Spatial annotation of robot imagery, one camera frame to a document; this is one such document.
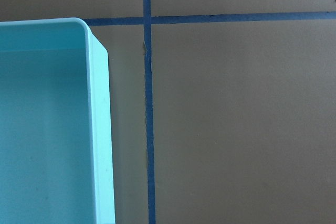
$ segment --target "turquoise container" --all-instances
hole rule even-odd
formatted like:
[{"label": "turquoise container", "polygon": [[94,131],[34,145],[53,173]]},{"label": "turquoise container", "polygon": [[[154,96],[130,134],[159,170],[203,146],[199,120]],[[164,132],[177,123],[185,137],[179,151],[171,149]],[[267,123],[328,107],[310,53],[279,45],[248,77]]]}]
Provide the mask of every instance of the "turquoise container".
[{"label": "turquoise container", "polygon": [[107,51],[77,18],[0,23],[0,223],[112,224]]}]

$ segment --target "vertical blue tape strip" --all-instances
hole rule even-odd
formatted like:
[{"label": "vertical blue tape strip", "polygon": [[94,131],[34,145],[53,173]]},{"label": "vertical blue tape strip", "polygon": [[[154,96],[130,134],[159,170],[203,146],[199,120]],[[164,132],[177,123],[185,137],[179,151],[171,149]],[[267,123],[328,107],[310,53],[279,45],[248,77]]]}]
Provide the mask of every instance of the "vertical blue tape strip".
[{"label": "vertical blue tape strip", "polygon": [[145,96],[146,134],[148,155],[148,220],[155,224],[155,173],[154,173],[154,130],[153,130],[153,81],[152,81],[152,17],[151,0],[143,0],[143,27],[145,53]]}]

